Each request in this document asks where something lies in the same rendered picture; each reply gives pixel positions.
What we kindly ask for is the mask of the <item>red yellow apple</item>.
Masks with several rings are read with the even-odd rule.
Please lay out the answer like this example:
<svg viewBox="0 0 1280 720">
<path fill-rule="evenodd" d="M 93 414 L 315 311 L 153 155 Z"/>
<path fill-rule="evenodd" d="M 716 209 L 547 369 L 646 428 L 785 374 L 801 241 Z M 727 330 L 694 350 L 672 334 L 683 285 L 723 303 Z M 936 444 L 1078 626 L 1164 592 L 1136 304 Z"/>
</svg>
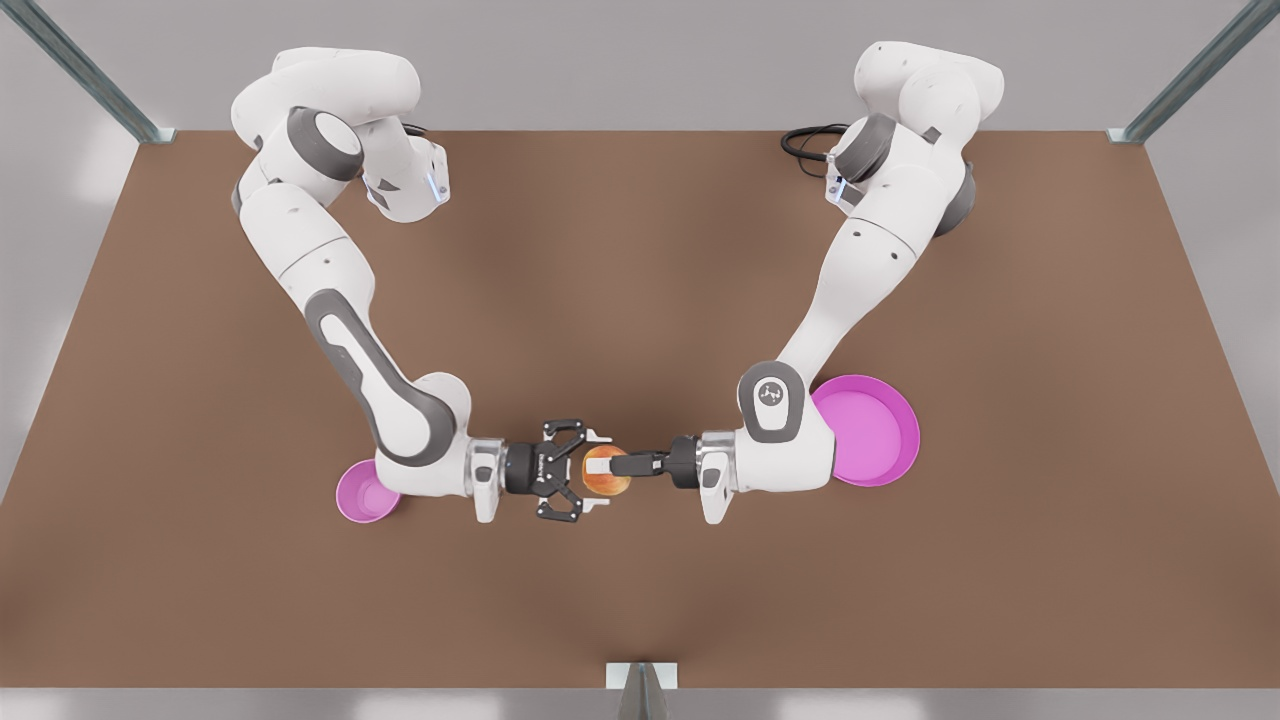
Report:
<svg viewBox="0 0 1280 720">
<path fill-rule="evenodd" d="M 631 477 L 621 475 L 621 474 L 614 474 L 614 471 L 612 470 L 614 475 L 609 480 L 589 480 L 589 479 L 585 478 L 585 457 L 586 456 L 600 456 L 600 455 L 618 457 L 618 456 L 625 456 L 626 452 L 623 450 L 613 446 L 613 445 L 596 445 L 596 446 L 593 446 L 585 454 L 585 456 L 582 459 L 582 482 L 584 482 L 584 484 L 593 493 L 599 495 L 599 496 L 613 497 L 613 496 L 617 496 L 617 495 L 622 495 L 630 487 L 630 483 L 632 480 Z"/>
</svg>

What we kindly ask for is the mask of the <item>pink bowl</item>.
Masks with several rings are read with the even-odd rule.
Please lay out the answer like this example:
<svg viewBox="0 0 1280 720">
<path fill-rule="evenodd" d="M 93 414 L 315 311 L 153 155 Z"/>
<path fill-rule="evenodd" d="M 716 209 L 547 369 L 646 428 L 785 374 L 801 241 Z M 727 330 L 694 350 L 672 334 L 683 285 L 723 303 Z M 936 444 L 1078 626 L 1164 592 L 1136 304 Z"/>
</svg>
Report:
<svg viewBox="0 0 1280 720">
<path fill-rule="evenodd" d="M 402 495 L 379 479 L 376 462 L 367 459 L 343 473 L 335 487 L 335 505 L 348 520 L 361 524 L 380 521 L 392 514 Z"/>
</svg>

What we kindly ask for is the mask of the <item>pink plate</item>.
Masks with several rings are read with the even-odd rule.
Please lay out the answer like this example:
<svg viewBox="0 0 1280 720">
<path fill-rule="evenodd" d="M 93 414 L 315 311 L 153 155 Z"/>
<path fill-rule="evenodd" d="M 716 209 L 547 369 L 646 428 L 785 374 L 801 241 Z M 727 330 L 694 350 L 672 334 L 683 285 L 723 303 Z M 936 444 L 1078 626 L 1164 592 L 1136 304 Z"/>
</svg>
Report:
<svg viewBox="0 0 1280 720">
<path fill-rule="evenodd" d="M 922 433 L 906 398 L 870 375 L 838 375 L 812 393 L 835 433 L 833 477 L 860 487 L 881 487 L 904 477 L 915 462 Z"/>
</svg>

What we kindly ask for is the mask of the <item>silver frame post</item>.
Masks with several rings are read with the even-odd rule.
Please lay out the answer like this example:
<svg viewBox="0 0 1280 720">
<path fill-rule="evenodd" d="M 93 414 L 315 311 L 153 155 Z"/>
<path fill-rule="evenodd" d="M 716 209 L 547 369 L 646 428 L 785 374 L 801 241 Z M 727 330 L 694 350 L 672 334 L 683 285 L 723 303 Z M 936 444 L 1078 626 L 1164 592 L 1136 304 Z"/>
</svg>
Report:
<svg viewBox="0 0 1280 720">
<path fill-rule="evenodd" d="M 0 9 L 138 143 L 172 143 L 177 131 L 156 126 L 36 0 L 0 0 Z"/>
<path fill-rule="evenodd" d="M 1248 3 L 1124 127 L 1106 129 L 1110 143 L 1143 145 L 1181 110 L 1242 49 L 1280 17 L 1280 0 Z"/>
<path fill-rule="evenodd" d="M 622 691 L 617 720 L 669 720 L 666 692 L 678 688 L 678 665 L 608 662 L 605 688 Z"/>
</svg>

